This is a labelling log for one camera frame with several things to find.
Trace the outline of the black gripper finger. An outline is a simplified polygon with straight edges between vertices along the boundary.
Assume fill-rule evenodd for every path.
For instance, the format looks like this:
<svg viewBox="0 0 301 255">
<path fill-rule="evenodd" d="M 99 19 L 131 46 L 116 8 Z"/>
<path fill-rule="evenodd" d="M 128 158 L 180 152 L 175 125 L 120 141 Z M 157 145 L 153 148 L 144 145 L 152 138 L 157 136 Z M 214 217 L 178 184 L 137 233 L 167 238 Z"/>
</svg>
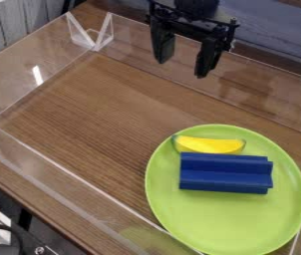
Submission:
<svg viewBox="0 0 301 255">
<path fill-rule="evenodd" d="M 149 18 L 149 37 L 153 58 L 163 64 L 172 57 L 175 35 L 156 17 Z"/>
<path fill-rule="evenodd" d="M 202 79 L 215 68 L 222 53 L 222 42 L 215 38 L 204 38 L 196 54 L 194 74 Z"/>
</svg>

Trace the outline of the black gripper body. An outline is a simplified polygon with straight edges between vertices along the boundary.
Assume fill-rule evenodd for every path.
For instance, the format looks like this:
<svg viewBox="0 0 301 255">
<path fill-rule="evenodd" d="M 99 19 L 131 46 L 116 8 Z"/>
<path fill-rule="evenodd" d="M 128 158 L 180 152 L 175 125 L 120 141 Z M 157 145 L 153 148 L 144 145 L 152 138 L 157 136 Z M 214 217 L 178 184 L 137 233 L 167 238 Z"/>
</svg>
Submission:
<svg viewBox="0 0 301 255">
<path fill-rule="evenodd" d="M 232 46 L 239 21 L 219 6 L 219 0 L 148 0 L 148 20 L 169 31 L 195 41 L 214 38 L 220 49 Z"/>
</svg>

